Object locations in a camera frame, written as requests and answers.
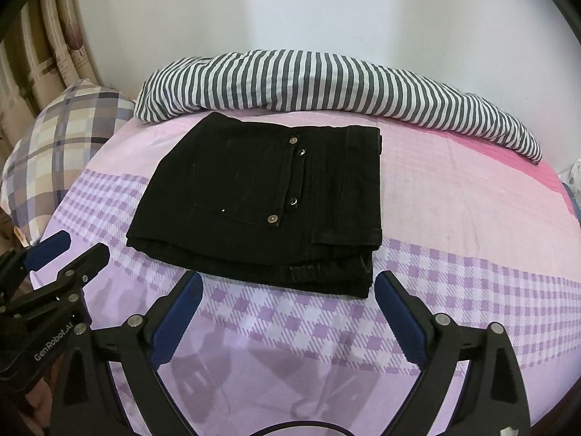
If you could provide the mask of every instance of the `jeans back pocket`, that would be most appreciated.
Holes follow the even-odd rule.
[[[277,226],[285,211],[296,141],[282,133],[248,131],[209,133],[199,144],[192,165],[194,204],[236,221]]]

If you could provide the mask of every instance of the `pink bedsheet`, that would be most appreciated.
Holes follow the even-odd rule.
[[[533,421],[576,381],[581,232],[546,164],[455,133],[367,116],[229,114],[290,126],[378,126],[384,240],[375,272],[393,270],[434,312],[460,324],[504,323]],[[206,115],[155,126],[131,120],[121,128],[52,217],[45,236],[65,229],[73,245],[34,283],[52,281],[72,257],[101,241],[111,262],[85,289],[94,327],[118,325],[167,293],[181,270],[127,248],[124,234],[159,160]],[[433,434],[446,426],[464,370],[459,366]],[[417,369],[403,358],[373,294],[346,300],[205,276],[200,309],[160,375],[202,436],[248,435],[298,418],[373,436],[396,412]],[[147,434],[118,368],[115,376],[135,429]]]

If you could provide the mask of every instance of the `plaid pillow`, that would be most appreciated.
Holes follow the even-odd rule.
[[[47,106],[4,165],[0,207],[36,243],[88,161],[133,117],[119,91],[79,80]]]

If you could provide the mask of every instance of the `white wall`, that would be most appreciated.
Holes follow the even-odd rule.
[[[97,71],[129,96],[179,57],[335,52],[488,98],[557,172],[581,157],[581,46],[551,0],[78,1]]]

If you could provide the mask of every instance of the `purple checkered bedsheet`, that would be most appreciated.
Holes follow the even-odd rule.
[[[104,242],[127,275],[167,293],[183,269],[126,247],[125,234],[149,179],[85,170],[54,218],[89,245]],[[521,367],[581,345],[581,284],[384,238],[375,273],[389,269],[432,311],[457,323],[505,325]],[[342,366],[417,374],[394,339],[373,294],[348,300],[204,276],[199,313],[273,348]]]

